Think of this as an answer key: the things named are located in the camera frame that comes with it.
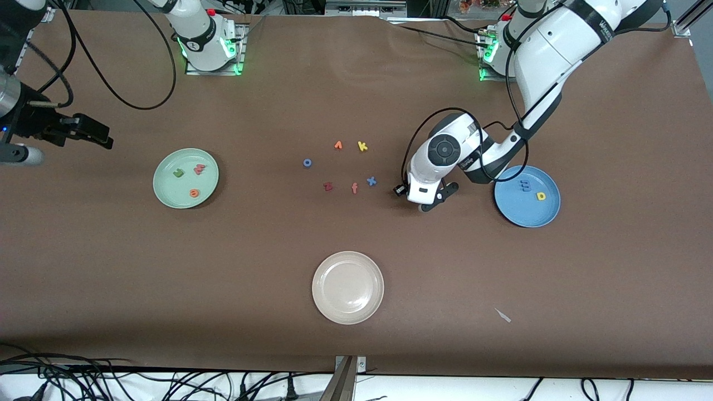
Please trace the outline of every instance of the blue plate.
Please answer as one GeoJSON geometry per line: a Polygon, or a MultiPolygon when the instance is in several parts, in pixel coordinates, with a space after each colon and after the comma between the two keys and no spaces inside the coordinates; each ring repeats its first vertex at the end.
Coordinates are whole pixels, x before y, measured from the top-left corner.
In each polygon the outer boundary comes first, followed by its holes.
{"type": "MultiPolygon", "coordinates": [[[[520,166],[510,167],[499,178],[512,177],[519,170],[520,166]]],[[[560,190],[547,173],[527,166],[514,179],[495,184],[495,203],[509,221],[527,228],[542,227],[560,211],[560,190]]]]}

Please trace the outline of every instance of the black robot end effector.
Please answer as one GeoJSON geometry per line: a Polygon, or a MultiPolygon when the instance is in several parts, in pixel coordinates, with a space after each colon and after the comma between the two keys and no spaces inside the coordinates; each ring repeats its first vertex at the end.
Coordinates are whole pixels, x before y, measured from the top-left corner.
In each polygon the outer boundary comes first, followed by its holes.
{"type": "Polygon", "coordinates": [[[419,210],[422,212],[429,212],[433,210],[433,208],[435,208],[436,206],[445,202],[449,196],[453,195],[456,192],[458,192],[458,183],[449,183],[447,186],[439,189],[436,192],[436,198],[434,199],[434,202],[431,205],[419,205],[419,210]]]}
{"type": "Polygon", "coordinates": [[[0,76],[0,125],[3,142],[9,143],[13,135],[36,138],[56,146],[64,146],[67,138],[96,143],[111,149],[114,140],[109,137],[109,127],[93,118],[76,113],[72,117],[58,113],[54,108],[37,106],[47,97],[21,83],[14,76],[0,76]]]}
{"type": "Polygon", "coordinates": [[[409,187],[407,187],[406,184],[401,184],[400,186],[394,187],[394,193],[396,194],[396,196],[404,195],[408,191],[409,187]]]}

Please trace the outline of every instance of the plate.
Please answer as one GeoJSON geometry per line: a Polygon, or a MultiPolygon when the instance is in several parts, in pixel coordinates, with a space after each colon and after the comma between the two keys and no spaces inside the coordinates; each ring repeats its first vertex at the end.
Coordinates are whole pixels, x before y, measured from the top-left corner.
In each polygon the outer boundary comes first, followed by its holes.
{"type": "Polygon", "coordinates": [[[312,297],[327,319],[355,325],[379,309],[384,297],[384,276],[369,256],[350,250],[338,252],[317,268],[312,297]]]}
{"type": "Polygon", "coordinates": [[[218,185],[218,164],[206,151],[186,148],[161,161],[153,174],[153,192],[161,203],[175,209],[187,209],[205,202],[218,185]],[[197,174],[196,165],[205,168],[197,174]],[[198,190],[195,197],[191,191],[198,190]]]}
{"type": "MultiPolygon", "coordinates": [[[[501,178],[511,177],[519,170],[520,166],[510,167],[501,178]]],[[[495,184],[495,203],[509,221],[521,227],[542,227],[555,220],[560,211],[560,190],[547,173],[526,166],[514,179],[495,184]],[[539,193],[544,194],[544,199],[538,199],[539,193]]]]}

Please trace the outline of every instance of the brown paper tabletop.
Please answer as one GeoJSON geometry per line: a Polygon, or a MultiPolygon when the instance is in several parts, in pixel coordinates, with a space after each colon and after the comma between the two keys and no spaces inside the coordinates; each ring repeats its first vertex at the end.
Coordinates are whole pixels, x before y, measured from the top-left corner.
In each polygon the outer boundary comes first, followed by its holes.
{"type": "MultiPolygon", "coordinates": [[[[72,15],[122,96],[164,96],[168,57],[142,14],[72,15]]],[[[62,15],[33,41],[61,64],[62,15]]],[[[173,367],[329,370],[358,354],[378,372],[713,377],[713,116],[688,40],[628,34],[570,77],[532,141],[530,164],[563,199],[539,229],[510,224],[492,186],[458,169],[460,191],[430,213],[391,192],[433,111],[512,123],[504,84],[479,82],[475,62],[468,45],[375,18],[268,17],[243,76],[180,73],[163,107],[135,111],[78,49],[65,112],[105,123],[116,143],[30,139],[44,165],[0,170],[0,337],[173,367]],[[220,183],[173,210],[153,172],[189,147],[214,155],[220,183]],[[341,250],[366,253],[386,283],[353,326],[312,301],[317,266],[341,250]]],[[[32,54],[20,70],[34,87],[50,75],[32,54]]],[[[66,96],[59,83],[47,93],[66,96]]]]}

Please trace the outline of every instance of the green led light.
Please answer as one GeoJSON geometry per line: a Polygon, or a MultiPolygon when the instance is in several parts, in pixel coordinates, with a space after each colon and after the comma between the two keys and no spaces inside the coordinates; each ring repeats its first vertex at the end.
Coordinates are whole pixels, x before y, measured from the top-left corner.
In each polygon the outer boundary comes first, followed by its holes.
{"type": "Polygon", "coordinates": [[[185,55],[185,49],[183,48],[183,44],[180,41],[178,41],[178,45],[180,46],[180,53],[183,55],[183,58],[187,59],[188,56],[185,55]]]}
{"type": "Polygon", "coordinates": [[[488,48],[490,48],[490,47],[492,47],[492,50],[487,51],[485,54],[485,57],[483,57],[483,59],[488,63],[493,62],[493,59],[495,58],[495,52],[498,50],[498,47],[500,47],[500,46],[498,45],[498,41],[493,41],[493,45],[489,46],[488,48]]]}
{"type": "Polygon", "coordinates": [[[223,51],[225,52],[225,55],[228,57],[232,57],[233,53],[235,53],[235,49],[233,49],[232,47],[229,49],[227,47],[228,44],[230,44],[230,41],[228,40],[223,39],[220,41],[220,45],[223,46],[223,51]]]}

